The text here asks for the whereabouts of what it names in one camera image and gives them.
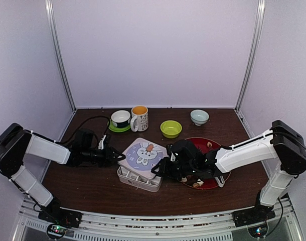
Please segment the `silver divided tin box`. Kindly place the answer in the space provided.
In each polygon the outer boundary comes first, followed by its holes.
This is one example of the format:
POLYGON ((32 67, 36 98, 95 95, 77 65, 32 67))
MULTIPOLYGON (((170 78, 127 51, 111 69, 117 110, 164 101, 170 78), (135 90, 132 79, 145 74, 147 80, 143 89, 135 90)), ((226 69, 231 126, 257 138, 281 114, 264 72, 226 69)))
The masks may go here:
POLYGON ((158 192, 163 181, 159 176, 155 176, 152 180, 146 179, 122 166, 117 169, 117 175, 120 182, 149 192, 158 192))

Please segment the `bunny print tin lid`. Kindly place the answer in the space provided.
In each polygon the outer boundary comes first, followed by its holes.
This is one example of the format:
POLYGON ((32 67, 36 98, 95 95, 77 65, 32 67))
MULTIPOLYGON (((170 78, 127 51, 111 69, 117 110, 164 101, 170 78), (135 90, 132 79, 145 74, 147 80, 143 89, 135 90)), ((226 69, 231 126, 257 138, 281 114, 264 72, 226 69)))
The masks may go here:
POLYGON ((151 172, 152 168, 167 156, 165 147, 144 138, 135 139, 122 153, 125 158, 118 164, 148 180, 156 176, 151 172))

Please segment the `white metal tongs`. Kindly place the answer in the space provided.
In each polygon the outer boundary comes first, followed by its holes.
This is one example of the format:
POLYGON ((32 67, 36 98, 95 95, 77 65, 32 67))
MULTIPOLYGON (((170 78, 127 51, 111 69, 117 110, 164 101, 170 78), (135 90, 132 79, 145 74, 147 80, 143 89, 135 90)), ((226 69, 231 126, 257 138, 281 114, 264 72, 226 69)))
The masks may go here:
MULTIPOLYGON (((212 151, 213 150, 213 146, 212 147, 208 147, 209 148, 209 151, 212 151)), ((225 180, 223 178, 223 176, 219 176, 219 177, 215 177, 215 180, 217 181, 218 183, 218 186, 220 188, 224 187, 224 184, 225 184, 225 180)))

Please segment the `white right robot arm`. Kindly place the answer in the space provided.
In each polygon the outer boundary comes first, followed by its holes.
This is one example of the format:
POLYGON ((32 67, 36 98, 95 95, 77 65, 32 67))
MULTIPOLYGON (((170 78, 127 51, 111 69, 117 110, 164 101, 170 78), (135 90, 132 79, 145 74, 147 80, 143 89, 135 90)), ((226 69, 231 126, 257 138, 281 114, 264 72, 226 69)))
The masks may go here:
POLYGON ((183 181, 195 175, 201 179, 221 177, 237 168, 256 162, 275 160, 267 184, 260 190, 258 204, 251 208, 250 218, 259 222, 269 213, 292 179, 306 171, 306 146, 303 137, 281 120, 272 122, 270 129, 231 145, 203 152, 189 139, 167 146, 167 155, 151 172, 183 181))

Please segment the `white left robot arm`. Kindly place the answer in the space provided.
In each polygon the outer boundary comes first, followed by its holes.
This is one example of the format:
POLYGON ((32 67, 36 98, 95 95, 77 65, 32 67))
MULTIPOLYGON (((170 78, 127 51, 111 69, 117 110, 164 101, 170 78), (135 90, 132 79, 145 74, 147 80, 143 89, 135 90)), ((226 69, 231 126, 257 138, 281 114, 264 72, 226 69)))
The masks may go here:
POLYGON ((86 163, 109 167, 124 158, 122 152, 109 144, 108 134, 98 138, 89 129, 76 130, 64 142, 26 130, 18 123, 12 123, 0 135, 0 173, 45 208, 45 215, 54 223, 64 219, 64 210, 56 205, 55 196, 30 171, 32 161, 48 160, 73 168, 86 163))

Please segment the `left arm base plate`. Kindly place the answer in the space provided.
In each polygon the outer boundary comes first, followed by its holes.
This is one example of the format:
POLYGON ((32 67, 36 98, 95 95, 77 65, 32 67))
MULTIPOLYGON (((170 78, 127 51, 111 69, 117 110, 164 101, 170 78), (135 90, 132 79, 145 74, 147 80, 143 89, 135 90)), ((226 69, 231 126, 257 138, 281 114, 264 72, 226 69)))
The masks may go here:
POLYGON ((49 208, 41 207, 38 219, 68 228, 78 228, 82 219, 82 213, 63 208, 55 208, 54 210, 51 210, 49 208))

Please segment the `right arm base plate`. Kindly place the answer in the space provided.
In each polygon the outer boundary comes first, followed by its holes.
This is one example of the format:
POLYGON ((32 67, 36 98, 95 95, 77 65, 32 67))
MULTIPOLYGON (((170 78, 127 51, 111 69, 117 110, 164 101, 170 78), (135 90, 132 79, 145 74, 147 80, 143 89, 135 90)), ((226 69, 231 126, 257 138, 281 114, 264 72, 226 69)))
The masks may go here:
POLYGON ((251 225, 255 223, 265 222, 268 219, 275 218, 275 212, 270 207, 264 208, 248 208, 232 213, 232 217, 236 227, 251 225))

